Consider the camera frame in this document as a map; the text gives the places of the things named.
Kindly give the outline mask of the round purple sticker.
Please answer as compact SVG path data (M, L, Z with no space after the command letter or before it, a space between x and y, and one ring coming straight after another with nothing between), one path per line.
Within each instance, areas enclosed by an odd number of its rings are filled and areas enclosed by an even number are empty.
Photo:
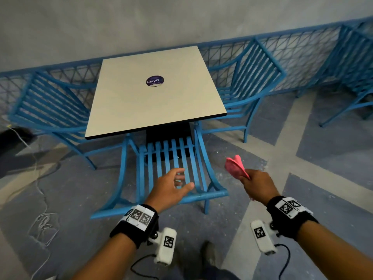
M164 78L160 75L154 75L146 80L146 84L150 87L157 87L164 83Z

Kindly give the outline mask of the person's right hand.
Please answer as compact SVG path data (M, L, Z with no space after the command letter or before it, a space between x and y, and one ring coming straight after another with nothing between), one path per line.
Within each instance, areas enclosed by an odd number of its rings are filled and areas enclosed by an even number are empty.
M260 170L255 170L255 186L244 189L251 199L264 206L267 206L272 198L281 196L269 174Z

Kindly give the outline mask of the black table pedestal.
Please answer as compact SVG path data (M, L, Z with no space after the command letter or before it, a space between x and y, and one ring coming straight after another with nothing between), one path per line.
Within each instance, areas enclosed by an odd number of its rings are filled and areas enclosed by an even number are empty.
M159 141L161 143L161 150L163 150L164 141L168 141L169 158L173 160L171 140L175 139L176 147L180 147L179 139L183 138L184 145L186 145L187 137L192 138L189 122L175 122L160 126L153 126L146 129L146 146L148 146L148 144L152 144L153 149L155 149L156 142Z

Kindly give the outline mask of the person's right forearm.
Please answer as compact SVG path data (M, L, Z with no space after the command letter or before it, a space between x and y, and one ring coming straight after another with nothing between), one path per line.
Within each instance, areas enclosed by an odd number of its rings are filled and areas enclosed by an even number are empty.
M306 221L296 241L328 280L373 280L373 259L324 226Z

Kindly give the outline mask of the person's left hand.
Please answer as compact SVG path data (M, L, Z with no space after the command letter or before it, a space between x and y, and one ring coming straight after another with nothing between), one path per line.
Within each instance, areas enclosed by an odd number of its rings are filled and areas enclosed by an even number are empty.
M161 213L182 199L177 199L176 188L181 188L185 181L184 168L173 168L167 174L159 177L144 204Z

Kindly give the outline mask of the blue slatted metal chair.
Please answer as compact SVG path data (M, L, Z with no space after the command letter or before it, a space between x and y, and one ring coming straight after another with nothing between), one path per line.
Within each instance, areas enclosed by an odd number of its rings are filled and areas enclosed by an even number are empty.
M210 75L226 75L231 79L227 86L217 87L218 94L226 108L227 115L216 119L247 118L244 125L203 129L202 121L198 122L202 134L228 131L243 131L243 142L247 142L249 128L260 104L285 77L286 71L275 59L264 44L253 38L232 60L219 65L208 66Z
M82 151L79 148L88 142L85 132L91 111L76 92L91 91L96 89L96 86L96 82L73 84L36 71L22 89L20 97L8 114L8 119L20 127L54 137L96 169L90 156L123 146L123 142L120 142L91 151Z
M133 206L145 201L157 178L172 168L184 168L185 182L193 182L195 188L182 198L179 204L204 202L204 213L208 214L210 200L229 196L228 190L218 181L208 158L203 141L201 123L194 123L193 134L170 141L156 141L137 146L131 135L126 135L122 143L119 179L111 198L91 219L123 216ZM135 200L122 197L127 167L128 147L136 156Z
M373 37L357 28L342 25L335 46L311 77L305 87L298 90L296 97L302 97L307 89L318 86L326 79L333 78L354 94L355 98L326 121L319 124L325 127L342 114L360 108L371 107L364 119L373 116Z

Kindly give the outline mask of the person's grey shoe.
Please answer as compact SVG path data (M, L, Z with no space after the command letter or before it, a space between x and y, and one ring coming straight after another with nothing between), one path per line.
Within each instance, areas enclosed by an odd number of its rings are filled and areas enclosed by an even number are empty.
M205 241L200 250L202 267L208 266L220 269L223 263L223 256L216 248L215 244L210 241Z

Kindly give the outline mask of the person's dark trouser leg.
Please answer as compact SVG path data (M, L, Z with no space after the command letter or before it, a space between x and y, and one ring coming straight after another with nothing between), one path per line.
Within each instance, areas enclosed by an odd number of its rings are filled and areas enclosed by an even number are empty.
M240 280L234 273L226 270L220 269L215 266L207 265L205 266L200 275L199 279L202 280Z

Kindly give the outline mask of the pink cloth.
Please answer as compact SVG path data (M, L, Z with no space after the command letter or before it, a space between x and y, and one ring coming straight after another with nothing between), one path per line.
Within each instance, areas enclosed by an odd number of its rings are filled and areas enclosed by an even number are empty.
M245 177L246 179L250 180L250 176L245 171L240 155L235 155L233 158L227 157L225 169L235 179Z

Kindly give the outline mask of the person's left forearm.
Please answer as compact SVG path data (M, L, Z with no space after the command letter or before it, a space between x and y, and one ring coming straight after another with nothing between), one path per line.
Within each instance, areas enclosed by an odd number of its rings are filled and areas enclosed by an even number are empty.
M119 233L110 238L71 280L123 280L136 250L135 243Z

